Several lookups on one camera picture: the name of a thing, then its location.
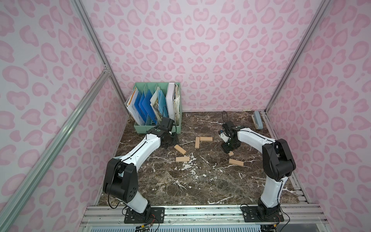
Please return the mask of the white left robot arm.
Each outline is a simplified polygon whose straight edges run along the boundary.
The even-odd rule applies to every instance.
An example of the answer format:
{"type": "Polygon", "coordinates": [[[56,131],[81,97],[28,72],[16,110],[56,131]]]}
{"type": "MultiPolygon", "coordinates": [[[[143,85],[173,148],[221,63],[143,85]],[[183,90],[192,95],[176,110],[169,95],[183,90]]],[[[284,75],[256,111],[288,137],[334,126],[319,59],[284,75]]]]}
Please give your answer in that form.
{"type": "Polygon", "coordinates": [[[138,171],[154,151],[178,144],[177,132],[172,132],[173,128],[176,128],[175,121],[163,118],[130,152],[108,161],[102,187],[108,198],[114,197],[132,211],[150,216],[151,205],[139,192],[138,171]]]}

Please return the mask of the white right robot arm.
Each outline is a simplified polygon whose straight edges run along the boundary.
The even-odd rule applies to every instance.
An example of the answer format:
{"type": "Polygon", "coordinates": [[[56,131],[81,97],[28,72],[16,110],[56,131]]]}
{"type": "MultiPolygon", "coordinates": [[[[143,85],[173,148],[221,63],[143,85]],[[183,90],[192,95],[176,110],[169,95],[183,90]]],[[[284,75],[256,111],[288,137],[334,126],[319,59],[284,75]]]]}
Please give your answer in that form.
{"type": "Polygon", "coordinates": [[[279,215],[282,190],[296,169],[287,141],[268,138],[250,128],[235,126],[231,121],[223,123],[218,134],[223,140],[221,147],[225,153],[230,153],[245,143],[262,154],[266,182],[256,207],[257,217],[267,220],[270,216],[279,215]]]}

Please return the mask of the wooden block vertical top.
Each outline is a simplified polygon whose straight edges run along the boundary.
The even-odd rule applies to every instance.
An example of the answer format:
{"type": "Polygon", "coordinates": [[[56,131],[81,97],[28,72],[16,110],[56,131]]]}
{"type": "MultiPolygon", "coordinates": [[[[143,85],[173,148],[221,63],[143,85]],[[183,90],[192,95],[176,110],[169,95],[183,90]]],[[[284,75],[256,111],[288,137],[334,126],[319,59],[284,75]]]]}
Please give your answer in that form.
{"type": "Polygon", "coordinates": [[[200,137],[196,137],[196,140],[195,140],[195,149],[199,149],[200,148],[200,137]]]}

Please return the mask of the wooden block horizontal top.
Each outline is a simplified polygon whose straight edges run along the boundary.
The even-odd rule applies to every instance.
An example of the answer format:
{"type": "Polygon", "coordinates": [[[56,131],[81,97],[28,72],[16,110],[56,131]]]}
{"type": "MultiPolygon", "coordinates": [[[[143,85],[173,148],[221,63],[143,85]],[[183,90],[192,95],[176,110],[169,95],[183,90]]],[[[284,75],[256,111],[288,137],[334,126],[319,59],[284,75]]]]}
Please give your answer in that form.
{"type": "Polygon", "coordinates": [[[200,137],[201,142],[212,142],[213,137],[200,137]]]}

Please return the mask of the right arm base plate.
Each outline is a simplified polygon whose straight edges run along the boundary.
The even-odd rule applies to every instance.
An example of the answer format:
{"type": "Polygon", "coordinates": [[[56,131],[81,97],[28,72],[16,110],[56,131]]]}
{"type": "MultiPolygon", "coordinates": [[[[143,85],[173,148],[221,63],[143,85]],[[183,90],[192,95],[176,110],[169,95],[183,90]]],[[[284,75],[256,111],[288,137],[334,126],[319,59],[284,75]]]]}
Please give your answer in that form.
{"type": "Polygon", "coordinates": [[[266,208],[265,205],[241,205],[240,210],[243,214],[244,222],[272,222],[277,224],[285,221],[279,205],[273,208],[266,208]]]}

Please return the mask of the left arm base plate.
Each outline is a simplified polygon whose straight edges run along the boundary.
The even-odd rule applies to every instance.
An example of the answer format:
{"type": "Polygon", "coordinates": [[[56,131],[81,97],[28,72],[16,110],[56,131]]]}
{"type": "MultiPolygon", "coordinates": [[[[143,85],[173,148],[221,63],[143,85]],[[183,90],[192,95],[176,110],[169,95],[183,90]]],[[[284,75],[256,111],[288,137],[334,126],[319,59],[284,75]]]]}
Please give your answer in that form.
{"type": "Polygon", "coordinates": [[[130,208],[126,211],[124,216],[125,224],[147,224],[152,222],[161,224],[164,222],[165,208],[149,206],[143,213],[138,213],[130,208]]]}

